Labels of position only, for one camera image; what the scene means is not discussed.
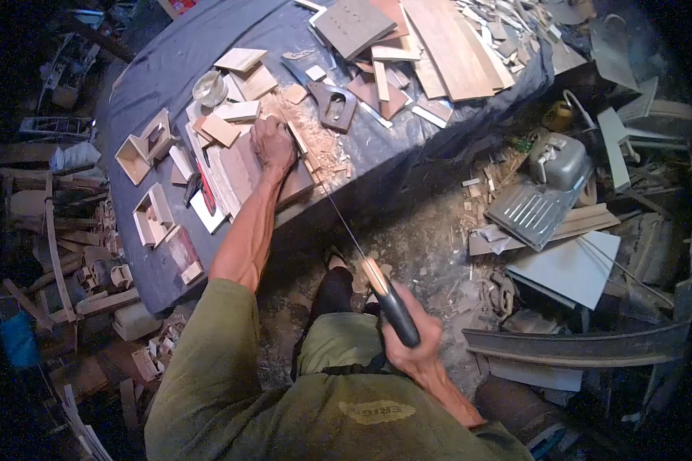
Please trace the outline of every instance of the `person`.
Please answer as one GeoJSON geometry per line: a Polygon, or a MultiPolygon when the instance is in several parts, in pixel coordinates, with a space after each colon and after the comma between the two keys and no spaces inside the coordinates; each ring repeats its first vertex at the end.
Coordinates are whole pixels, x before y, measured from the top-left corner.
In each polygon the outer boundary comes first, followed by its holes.
{"type": "Polygon", "coordinates": [[[352,277],[337,255],[295,347],[294,384],[262,391],[255,292],[295,154],[273,116],[256,121],[251,145],[263,173],[166,369],[145,428],[148,459],[532,459],[451,383],[441,322],[398,283],[421,343],[407,348],[385,324],[383,349],[378,317],[351,312],[352,277]]]}

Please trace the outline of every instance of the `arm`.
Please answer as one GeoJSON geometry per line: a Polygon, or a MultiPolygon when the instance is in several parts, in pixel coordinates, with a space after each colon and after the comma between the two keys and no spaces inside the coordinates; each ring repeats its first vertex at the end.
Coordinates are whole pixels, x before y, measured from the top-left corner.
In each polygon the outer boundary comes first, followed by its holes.
{"type": "Polygon", "coordinates": [[[472,429],[486,423],[474,405],[449,380],[438,358],[443,333],[441,320],[429,316],[405,285],[393,284],[415,322],[421,344],[410,349],[402,344],[391,325],[383,325],[384,347],[390,363],[431,394],[463,426],[472,429]]]}
{"type": "Polygon", "coordinates": [[[261,161],[263,173],[218,248],[208,275],[210,279],[240,283],[254,293],[269,255],[279,189],[295,154],[292,138],[274,116],[255,122],[251,146],[261,161]]]}

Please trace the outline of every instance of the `wooden board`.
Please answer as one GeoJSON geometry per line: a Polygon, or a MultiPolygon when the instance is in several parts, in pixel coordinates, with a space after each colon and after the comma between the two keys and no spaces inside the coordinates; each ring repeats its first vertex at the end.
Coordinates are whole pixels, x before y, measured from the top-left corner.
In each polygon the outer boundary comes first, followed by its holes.
{"type": "Polygon", "coordinates": [[[64,240],[70,240],[72,242],[78,242],[80,244],[99,246],[100,245],[100,235],[94,234],[92,232],[85,231],[74,231],[74,232],[62,232],[60,237],[64,240]]]}
{"type": "Polygon", "coordinates": [[[277,87],[277,80],[263,63],[256,64],[247,72],[232,71],[230,75],[236,88],[247,101],[259,99],[277,87]]]}
{"type": "Polygon", "coordinates": [[[339,0],[314,24],[345,60],[354,59],[397,27],[397,23],[372,6],[369,0],[339,0]]]}
{"type": "Polygon", "coordinates": [[[266,50],[250,50],[249,48],[234,48],[215,61],[213,66],[245,72],[258,63],[266,54],[266,50]]]}
{"type": "Polygon", "coordinates": [[[382,105],[384,110],[380,110],[374,75],[363,72],[348,84],[347,89],[360,100],[367,103],[372,109],[378,111],[387,120],[392,119],[405,106],[407,101],[407,97],[402,91],[388,83],[389,102],[382,105]]]}
{"type": "Polygon", "coordinates": [[[238,138],[238,135],[241,134],[241,130],[236,128],[233,124],[213,114],[205,118],[202,129],[227,148],[231,147],[236,138],[238,138]]]}
{"type": "Polygon", "coordinates": [[[285,97],[285,99],[290,103],[298,105],[303,101],[305,96],[308,96],[308,90],[304,89],[297,83],[293,83],[287,87],[282,96],[285,97]]]}
{"type": "Polygon", "coordinates": [[[227,122],[242,122],[244,120],[256,120],[261,110],[260,101],[249,101],[244,103],[219,104],[212,113],[227,122]]]}
{"type": "MultiPolygon", "coordinates": [[[[574,208],[567,213],[550,241],[561,240],[563,238],[574,237],[586,234],[587,232],[617,226],[620,220],[607,210],[607,204],[597,204],[591,207],[574,208]]],[[[514,250],[526,246],[524,243],[515,240],[513,237],[505,246],[505,251],[514,250]]],[[[469,254],[492,253],[487,244],[487,240],[481,235],[469,235],[469,254]]]]}
{"type": "Polygon", "coordinates": [[[452,101],[494,95],[491,81],[456,20],[459,13],[449,0],[404,0],[402,5],[452,101]]]}
{"type": "Polygon", "coordinates": [[[372,6],[377,7],[385,16],[392,19],[397,27],[390,30],[383,38],[380,38],[376,43],[380,43],[387,40],[393,40],[397,37],[404,37],[410,32],[407,30],[407,25],[405,24],[405,16],[400,8],[400,2],[398,0],[369,0],[372,6]]]}

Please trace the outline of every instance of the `right hand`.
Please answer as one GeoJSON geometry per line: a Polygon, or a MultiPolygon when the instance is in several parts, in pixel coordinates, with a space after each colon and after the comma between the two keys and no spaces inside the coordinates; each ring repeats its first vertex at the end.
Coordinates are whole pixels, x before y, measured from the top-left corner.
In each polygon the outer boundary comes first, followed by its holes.
{"type": "Polygon", "coordinates": [[[395,328],[390,324],[382,325],[384,335],[384,348],[389,362],[398,370],[406,373],[411,378],[429,373],[436,364],[439,364],[438,347],[441,345],[443,327],[441,320],[431,317],[425,312],[421,303],[415,299],[408,288],[398,282],[393,282],[395,291],[402,298],[408,313],[415,322],[415,327],[421,335],[421,343],[415,349],[402,344],[395,328]]]}
{"type": "Polygon", "coordinates": [[[295,162],[294,140],[276,116],[256,119],[251,127],[251,148],[266,174],[283,179],[295,162]]]}

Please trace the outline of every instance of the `wooden frame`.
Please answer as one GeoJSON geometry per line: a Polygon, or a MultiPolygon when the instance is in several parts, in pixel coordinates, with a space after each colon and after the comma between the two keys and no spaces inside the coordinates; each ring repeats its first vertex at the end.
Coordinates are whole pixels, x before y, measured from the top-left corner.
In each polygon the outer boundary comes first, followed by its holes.
{"type": "Polygon", "coordinates": [[[172,210],[166,202],[161,184],[156,183],[133,209],[141,244],[156,248],[174,228],[172,210]]]}

